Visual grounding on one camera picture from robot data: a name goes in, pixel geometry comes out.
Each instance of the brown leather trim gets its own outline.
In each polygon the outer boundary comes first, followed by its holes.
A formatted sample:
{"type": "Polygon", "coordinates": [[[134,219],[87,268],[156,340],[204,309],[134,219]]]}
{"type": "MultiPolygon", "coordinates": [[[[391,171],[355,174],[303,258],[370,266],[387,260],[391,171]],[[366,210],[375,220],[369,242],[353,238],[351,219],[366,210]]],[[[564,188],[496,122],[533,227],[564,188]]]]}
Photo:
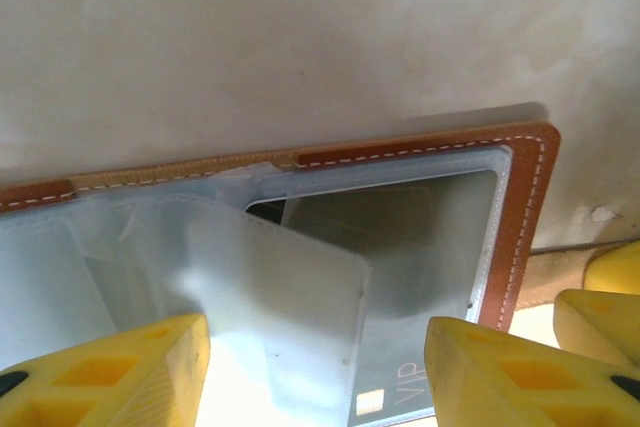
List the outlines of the brown leather trim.
{"type": "Polygon", "coordinates": [[[513,162],[480,323],[507,330],[559,142],[560,135],[550,124],[523,122],[368,142],[212,157],[11,186],[0,189],[0,199],[17,199],[10,203],[20,201],[20,204],[9,209],[5,201],[0,205],[0,213],[28,207],[27,200],[33,205],[44,205],[64,201],[75,194],[204,177],[259,162],[271,162],[282,169],[319,169],[501,145],[512,150],[513,162]]]}
{"type": "Polygon", "coordinates": [[[75,197],[68,180],[50,180],[0,189],[0,213],[64,202],[75,197]]]}

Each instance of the white wall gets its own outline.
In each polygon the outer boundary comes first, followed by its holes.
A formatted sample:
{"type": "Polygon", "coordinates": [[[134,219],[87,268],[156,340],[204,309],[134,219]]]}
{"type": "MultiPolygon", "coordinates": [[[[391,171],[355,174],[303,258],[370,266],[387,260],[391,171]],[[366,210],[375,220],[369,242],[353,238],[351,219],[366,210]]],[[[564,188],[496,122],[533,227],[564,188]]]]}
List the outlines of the white wall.
{"type": "Polygon", "coordinates": [[[640,235],[640,0],[0,0],[0,16],[0,181],[538,101],[564,144],[536,245],[640,235]]]}

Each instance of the card chip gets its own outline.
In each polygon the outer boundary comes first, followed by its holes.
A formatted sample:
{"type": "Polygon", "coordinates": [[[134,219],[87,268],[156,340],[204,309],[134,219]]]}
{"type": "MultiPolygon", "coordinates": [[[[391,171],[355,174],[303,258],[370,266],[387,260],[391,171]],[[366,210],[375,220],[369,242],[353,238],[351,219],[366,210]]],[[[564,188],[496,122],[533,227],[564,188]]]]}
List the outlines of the card chip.
{"type": "Polygon", "coordinates": [[[384,389],[358,394],[356,397],[356,415],[380,412],[384,408],[384,389]]]}

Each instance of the white stitching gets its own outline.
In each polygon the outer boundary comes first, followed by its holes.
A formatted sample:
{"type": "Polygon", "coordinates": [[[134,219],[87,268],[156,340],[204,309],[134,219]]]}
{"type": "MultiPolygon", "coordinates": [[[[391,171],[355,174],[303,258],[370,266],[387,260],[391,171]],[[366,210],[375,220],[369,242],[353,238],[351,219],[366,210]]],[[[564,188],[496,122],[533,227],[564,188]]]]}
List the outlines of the white stitching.
{"type": "MultiPolygon", "coordinates": [[[[525,139],[525,140],[533,140],[535,142],[538,143],[538,148],[540,149],[540,153],[538,154],[538,159],[536,162],[536,167],[535,167],[535,172],[533,174],[533,179],[531,181],[532,183],[532,188],[531,191],[529,192],[529,198],[527,199],[527,203],[526,203],[526,207],[525,207],[525,211],[524,211],[524,217],[522,220],[522,227],[520,229],[520,232],[518,234],[518,240],[516,242],[516,247],[514,249],[514,254],[513,254],[513,260],[511,262],[511,269],[509,271],[509,278],[507,280],[507,289],[505,290],[505,294],[504,294],[504,298],[502,299],[502,304],[500,306],[500,316],[498,317],[498,325],[497,328],[500,329],[503,325],[504,322],[504,317],[505,317],[505,311],[506,311],[506,305],[507,305],[507,301],[509,300],[509,295],[511,293],[511,289],[513,288],[513,285],[515,283],[515,274],[516,274],[516,269],[518,266],[518,262],[520,261],[520,254],[521,254],[521,247],[523,244],[523,238],[526,235],[526,226],[528,225],[529,222],[529,217],[531,216],[532,213],[532,205],[533,205],[533,198],[536,195],[536,186],[538,185],[539,182],[539,177],[540,177],[540,173],[542,172],[542,163],[544,162],[544,154],[546,152],[546,147],[544,145],[544,140],[539,138],[539,137],[535,137],[532,135],[516,135],[513,137],[504,137],[504,138],[495,138],[493,140],[479,140],[479,141],[472,141],[472,142],[467,142],[466,144],[453,144],[453,145],[441,145],[439,147],[427,147],[426,149],[412,149],[411,152],[414,154],[421,154],[424,152],[432,152],[434,150],[447,150],[447,149],[459,149],[462,147],[471,147],[473,145],[477,145],[477,144],[490,144],[490,143],[500,143],[503,141],[509,141],[509,140],[521,140],[521,139],[525,139]]],[[[295,165],[298,168],[304,169],[307,167],[320,167],[322,165],[336,165],[338,163],[349,163],[349,162],[362,162],[365,160],[374,160],[374,159],[379,159],[381,157],[381,155],[383,155],[384,157],[394,157],[396,155],[406,155],[407,153],[409,153],[408,150],[401,150],[398,152],[387,152],[384,154],[374,154],[374,155],[369,155],[369,156],[360,156],[360,157],[356,157],[356,158],[346,158],[346,159],[340,159],[340,160],[331,160],[331,161],[325,161],[325,162],[310,162],[309,164],[281,164],[282,167],[290,167],[292,165],[295,165]]],[[[189,174],[189,175],[180,175],[180,176],[176,176],[173,178],[161,178],[161,179],[155,179],[155,180],[140,180],[137,182],[128,182],[126,184],[110,184],[110,185],[95,185],[95,186],[90,186],[90,187],[80,187],[72,192],[65,192],[64,194],[60,194],[60,195],[47,195],[45,197],[41,197],[39,199],[28,199],[28,200],[22,200],[22,201],[16,201],[16,202],[9,202],[8,204],[6,204],[7,207],[15,207],[21,204],[34,204],[34,203],[38,203],[38,202],[42,202],[42,201],[48,201],[48,200],[55,200],[55,199],[64,199],[66,197],[71,197],[72,195],[75,195],[78,192],[83,192],[83,191],[87,191],[87,190],[100,190],[100,189],[110,189],[110,188],[117,188],[117,187],[123,187],[125,185],[128,186],[134,186],[134,185],[148,185],[148,184],[160,184],[163,182],[169,182],[169,181],[173,181],[173,180],[182,180],[185,178],[200,178],[200,177],[208,177],[210,175],[213,175],[217,172],[214,171],[209,171],[209,172],[204,172],[201,174],[189,174]]]]}

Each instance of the translucent plastic sheet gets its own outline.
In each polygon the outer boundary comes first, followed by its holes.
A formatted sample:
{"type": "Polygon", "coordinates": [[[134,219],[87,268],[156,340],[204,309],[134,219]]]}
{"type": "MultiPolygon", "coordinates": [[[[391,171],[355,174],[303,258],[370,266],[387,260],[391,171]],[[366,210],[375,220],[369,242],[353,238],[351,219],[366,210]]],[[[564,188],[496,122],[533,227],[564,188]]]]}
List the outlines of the translucent plastic sheet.
{"type": "Polygon", "coordinates": [[[202,197],[135,195],[2,218],[0,262],[2,368],[200,311],[200,425],[346,422],[369,271],[356,255],[202,197]]]}

